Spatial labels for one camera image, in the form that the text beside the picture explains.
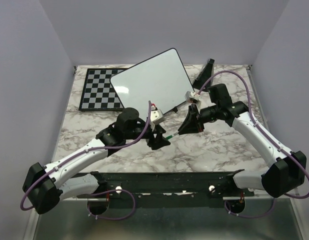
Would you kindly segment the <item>green white marker pen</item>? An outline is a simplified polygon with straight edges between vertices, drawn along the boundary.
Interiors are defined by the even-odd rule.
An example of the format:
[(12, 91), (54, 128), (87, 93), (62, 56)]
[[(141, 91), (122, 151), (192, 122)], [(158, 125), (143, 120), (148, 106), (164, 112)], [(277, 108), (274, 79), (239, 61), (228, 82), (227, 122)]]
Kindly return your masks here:
[(175, 133), (173, 133), (173, 134), (171, 134), (171, 135), (169, 135), (169, 136), (167, 136), (167, 137), (165, 137), (167, 140), (169, 140), (169, 139), (171, 139), (171, 138), (173, 138), (173, 137), (175, 137), (175, 136), (177, 136), (178, 135), (178, 132), (175, 132)]

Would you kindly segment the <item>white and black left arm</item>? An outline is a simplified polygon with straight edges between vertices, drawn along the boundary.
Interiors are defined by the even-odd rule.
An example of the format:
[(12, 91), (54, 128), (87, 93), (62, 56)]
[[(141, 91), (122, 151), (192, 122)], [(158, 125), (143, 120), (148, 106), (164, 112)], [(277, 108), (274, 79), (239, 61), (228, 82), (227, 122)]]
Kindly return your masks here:
[(96, 173), (88, 173), (82, 177), (76, 175), (93, 163), (106, 159), (142, 139), (146, 140), (147, 146), (152, 150), (170, 145), (163, 137), (166, 131), (160, 125), (164, 120), (162, 111), (154, 104), (148, 108), (146, 120), (139, 117), (136, 109), (125, 108), (115, 122), (101, 130), (84, 147), (56, 162), (46, 165), (39, 162), (33, 164), (29, 167), (22, 186), (24, 196), (20, 209), (34, 209), (42, 215), (70, 197), (101, 197), (106, 186)]

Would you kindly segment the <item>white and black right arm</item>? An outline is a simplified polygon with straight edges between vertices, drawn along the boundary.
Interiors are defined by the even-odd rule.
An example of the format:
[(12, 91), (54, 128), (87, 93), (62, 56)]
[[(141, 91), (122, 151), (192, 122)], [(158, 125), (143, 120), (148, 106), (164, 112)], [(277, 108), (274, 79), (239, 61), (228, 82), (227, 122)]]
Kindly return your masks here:
[(246, 138), (268, 166), (267, 171), (237, 170), (231, 173), (224, 184), (228, 195), (236, 196), (243, 189), (256, 189), (278, 198), (304, 183), (303, 169), (307, 158), (301, 151), (294, 152), (281, 144), (250, 114), (245, 103), (233, 102), (225, 84), (209, 87), (208, 93), (213, 105), (205, 108), (201, 108), (198, 93), (186, 93), (190, 106), (178, 134), (201, 133), (206, 123), (224, 121)]

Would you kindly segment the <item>black triangular stand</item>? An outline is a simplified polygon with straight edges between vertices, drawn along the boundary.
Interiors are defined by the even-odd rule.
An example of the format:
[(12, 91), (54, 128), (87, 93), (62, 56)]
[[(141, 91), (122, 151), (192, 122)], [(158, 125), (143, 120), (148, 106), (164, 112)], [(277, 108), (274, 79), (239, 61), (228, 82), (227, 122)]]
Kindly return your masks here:
[(202, 66), (198, 75), (195, 77), (192, 87), (196, 90), (200, 90), (203, 84), (214, 74), (215, 60), (209, 58)]

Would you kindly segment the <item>black white checkerboard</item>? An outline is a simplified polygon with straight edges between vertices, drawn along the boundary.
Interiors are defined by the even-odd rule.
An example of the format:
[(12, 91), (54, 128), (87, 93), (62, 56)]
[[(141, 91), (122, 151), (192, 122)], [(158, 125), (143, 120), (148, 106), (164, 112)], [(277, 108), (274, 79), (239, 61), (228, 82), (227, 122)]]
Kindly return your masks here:
[(124, 70), (125, 68), (89, 68), (85, 76), (79, 110), (122, 111), (124, 107), (110, 79)]

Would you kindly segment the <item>white whiteboard black frame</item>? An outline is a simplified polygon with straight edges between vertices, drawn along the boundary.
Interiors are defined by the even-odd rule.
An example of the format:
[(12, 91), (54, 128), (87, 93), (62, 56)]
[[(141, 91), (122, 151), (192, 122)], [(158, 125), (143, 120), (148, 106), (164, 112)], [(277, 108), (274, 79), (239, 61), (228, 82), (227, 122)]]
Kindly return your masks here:
[(124, 108), (148, 116), (149, 102), (166, 114), (186, 101), (194, 90), (179, 53), (170, 48), (110, 78)]

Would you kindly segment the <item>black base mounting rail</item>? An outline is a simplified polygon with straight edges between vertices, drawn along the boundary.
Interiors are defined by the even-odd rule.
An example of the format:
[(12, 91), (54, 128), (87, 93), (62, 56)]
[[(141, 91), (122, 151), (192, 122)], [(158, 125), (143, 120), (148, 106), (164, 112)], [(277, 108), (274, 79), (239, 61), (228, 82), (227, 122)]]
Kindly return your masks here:
[(252, 197), (248, 189), (239, 189), (231, 180), (232, 172), (92, 172), (99, 187), (97, 193), (111, 191), (109, 207), (137, 208), (221, 208), (224, 199)]

